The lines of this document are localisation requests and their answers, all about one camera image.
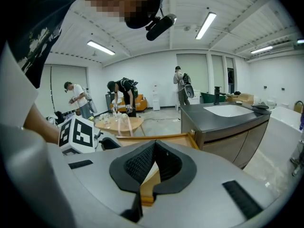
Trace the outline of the black bag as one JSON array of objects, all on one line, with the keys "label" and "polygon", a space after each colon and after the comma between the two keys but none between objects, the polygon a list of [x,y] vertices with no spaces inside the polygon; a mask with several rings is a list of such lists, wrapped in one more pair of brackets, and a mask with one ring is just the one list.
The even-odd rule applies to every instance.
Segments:
[{"label": "black bag", "polygon": [[63,115],[60,111],[55,112],[54,114],[48,116],[46,119],[49,123],[51,123],[54,126],[57,126],[64,122]]}]

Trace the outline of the dark green bin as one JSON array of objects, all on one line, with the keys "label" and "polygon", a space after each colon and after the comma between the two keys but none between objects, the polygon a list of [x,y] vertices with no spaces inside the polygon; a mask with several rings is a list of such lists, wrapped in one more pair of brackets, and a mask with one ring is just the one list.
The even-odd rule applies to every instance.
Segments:
[{"label": "dark green bin", "polygon": [[[203,103],[209,104],[209,103],[214,103],[214,94],[209,94],[209,93],[201,93]],[[220,96],[219,98],[219,103],[225,102],[226,100],[226,95],[225,96]]]}]

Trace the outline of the white water dispenser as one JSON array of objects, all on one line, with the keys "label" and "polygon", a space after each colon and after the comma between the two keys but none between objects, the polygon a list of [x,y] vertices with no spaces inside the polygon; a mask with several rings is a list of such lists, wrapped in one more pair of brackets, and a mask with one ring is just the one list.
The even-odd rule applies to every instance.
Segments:
[{"label": "white water dispenser", "polygon": [[159,94],[158,94],[158,86],[154,84],[152,88],[152,107],[154,111],[160,110],[160,101],[159,101]]}]

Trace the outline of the white roller blind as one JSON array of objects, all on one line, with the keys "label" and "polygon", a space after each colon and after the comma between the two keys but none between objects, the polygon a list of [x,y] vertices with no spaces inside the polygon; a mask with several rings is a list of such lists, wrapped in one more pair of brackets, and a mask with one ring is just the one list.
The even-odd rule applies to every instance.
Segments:
[{"label": "white roller blind", "polygon": [[73,91],[65,91],[64,84],[71,82],[87,87],[86,68],[76,66],[45,65],[42,73],[40,93],[44,98],[43,110],[48,110],[48,115],[57,111],[67,113],[79,109],[79,103],[71,104],[75,98]]},{"label": "white roller blind", "polygon": [[182,72],[187,73],[191,79],[193,89],[202,93],[209,91],[209,74],[207,57],[202,54],[178,54],[177,65]]},{"label": "white roller blind", "polygon": [[214,86],[219,86],[220,89],[224,89],[225,79],[224,79],[224,66],[221,56],[212,55],[212,65],[214,74]]}]

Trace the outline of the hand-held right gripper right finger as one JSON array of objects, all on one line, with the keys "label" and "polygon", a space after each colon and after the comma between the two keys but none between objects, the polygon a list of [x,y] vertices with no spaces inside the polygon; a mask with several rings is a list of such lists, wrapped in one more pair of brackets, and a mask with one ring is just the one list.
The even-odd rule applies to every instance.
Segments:
[{"label": "hand-held right gripper right finger", "polygon": [[[145,228],[263,227],[286,204],[288,193],[275,195],[260,180],[222,157],[179,144],[170,147],[190,156],[197,165],[193,181],[181,192],[159,195],[138,222]],[[260,205],[262,212],[248,220],[223,187],[236,181]]]}]

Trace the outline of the black faucet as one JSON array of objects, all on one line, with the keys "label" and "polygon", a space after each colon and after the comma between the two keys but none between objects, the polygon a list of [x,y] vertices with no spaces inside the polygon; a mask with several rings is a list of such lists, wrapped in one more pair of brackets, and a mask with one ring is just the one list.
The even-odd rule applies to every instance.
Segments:
[{"label": "black faucet", "polygon": [[225,96],[226,95],[226,93],[221,93],[220,92],[220,86],[215,86],[214,87],[214,105],[219,105],[219,98],[220,98],[220,96]]}]

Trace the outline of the white sink basin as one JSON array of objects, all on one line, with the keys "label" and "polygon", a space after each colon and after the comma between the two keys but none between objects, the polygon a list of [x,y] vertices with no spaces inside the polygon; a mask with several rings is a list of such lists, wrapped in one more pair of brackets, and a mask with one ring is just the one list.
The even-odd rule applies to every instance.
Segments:
[{"label": "white sink basin", "polygon": [[236,117],[253,113],[252,110],[239,105],[214,105],[204,109],[221,117]]}]

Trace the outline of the white wall air conditioner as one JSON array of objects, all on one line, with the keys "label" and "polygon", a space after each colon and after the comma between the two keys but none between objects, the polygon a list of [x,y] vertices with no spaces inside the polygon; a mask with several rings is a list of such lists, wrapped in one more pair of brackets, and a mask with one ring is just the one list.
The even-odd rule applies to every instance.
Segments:
[{"label": "white wall air conditioner", "polygon": [[292,42],[281,43],[277,45],[273,45],[272,49],[270,49],[270,54],[277,54],[286,51],[294,50],[294,45]]}]

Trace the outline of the person's black floral shirt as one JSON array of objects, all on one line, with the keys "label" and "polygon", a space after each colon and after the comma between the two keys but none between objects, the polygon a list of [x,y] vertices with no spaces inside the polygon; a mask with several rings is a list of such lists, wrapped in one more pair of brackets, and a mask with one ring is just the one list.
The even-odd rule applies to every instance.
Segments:
[{"label": "person's black floral shirt", "polygon": [[40,87],[45,61],[61,34],[63,20],[76,0],[13,0],[5,38],[19,67]]}]

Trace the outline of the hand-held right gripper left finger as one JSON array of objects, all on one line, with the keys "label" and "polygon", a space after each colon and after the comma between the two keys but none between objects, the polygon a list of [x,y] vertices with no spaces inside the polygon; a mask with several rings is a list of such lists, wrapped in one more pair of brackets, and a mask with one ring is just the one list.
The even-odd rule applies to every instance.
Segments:
[{"label": "hand-held right gripper left finger", "polygon": [[145,219],[132,222],[121,216],[131,209],[135,194],[122,191],[110,176],[111,162],[140,146],[139,143],[114,150],[64,156],[59,147],[48,144],[54,175],[63,192],[72,223],[66,228],[155,228]]}]

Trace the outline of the person's black cap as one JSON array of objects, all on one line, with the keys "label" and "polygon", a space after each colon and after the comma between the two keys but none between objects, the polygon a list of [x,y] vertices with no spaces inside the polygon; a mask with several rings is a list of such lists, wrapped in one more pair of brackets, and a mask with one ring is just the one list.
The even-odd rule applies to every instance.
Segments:
[{"label": "person's black cap", "polygon": [[135,12],[125,18],[127,27],[139,29],[147,26],[155,18],[163,0],[143,0],[136,6]]}]

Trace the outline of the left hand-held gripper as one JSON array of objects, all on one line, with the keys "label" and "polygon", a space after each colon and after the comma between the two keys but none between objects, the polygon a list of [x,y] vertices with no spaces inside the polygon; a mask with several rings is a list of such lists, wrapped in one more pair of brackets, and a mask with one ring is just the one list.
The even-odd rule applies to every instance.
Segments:
[{"label": "left hand-held gripper", "polygon": [[73,115],[60,127],[58,146],[64,155],[96,152],[98,143],[103,151],[121,148],[121,145],[108,137],[98,142],[101,134],[92,121]]}]

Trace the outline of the white low cabinet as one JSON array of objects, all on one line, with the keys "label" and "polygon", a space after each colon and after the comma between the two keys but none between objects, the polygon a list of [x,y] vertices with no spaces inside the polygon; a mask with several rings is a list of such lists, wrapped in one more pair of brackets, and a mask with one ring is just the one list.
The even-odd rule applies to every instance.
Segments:
[{"label": "white low cabinet", "polygon": [[[191,104],[191,105],[197,105],[197,104],[200,104],[200,100],[201,100],[201,94],[200,94],[200,90],[193,90],[193,97],[192,98],[190,98],[190,97],[188,97],[188,100],[189,100],[189,103]],[[176,100],[175,100],[175,109],[178,111],[179,110],[179,108],[180,108],[180,103],[179,103],[179,98],[178,98],[178,92],[176,92],[176,94],[175,94],[175,98],[176,98]]]}]

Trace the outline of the dark shallow dish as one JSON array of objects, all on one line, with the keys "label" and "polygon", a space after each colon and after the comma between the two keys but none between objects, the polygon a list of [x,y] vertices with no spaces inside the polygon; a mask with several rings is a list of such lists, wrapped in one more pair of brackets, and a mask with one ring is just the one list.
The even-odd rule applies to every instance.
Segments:
[{"label": "dark shallow dish", "polygon": [[269,106],[266,105],[264,102],[261,102],[259,104],[253,104],[251,105],[253,108],[256,108],[256,109],[262,109],[262,110],[268,110],[269,109]]}]

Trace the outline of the person's left forearm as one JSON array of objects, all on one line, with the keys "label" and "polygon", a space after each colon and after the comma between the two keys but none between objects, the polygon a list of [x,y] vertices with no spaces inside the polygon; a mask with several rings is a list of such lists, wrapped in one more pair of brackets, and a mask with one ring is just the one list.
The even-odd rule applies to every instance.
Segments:
[{"label": "person's left forearm", "polygon": [[32,105],[23,127],[38,133],[47,143],[58,143],[59,129],[43,117],[35,104]]}]

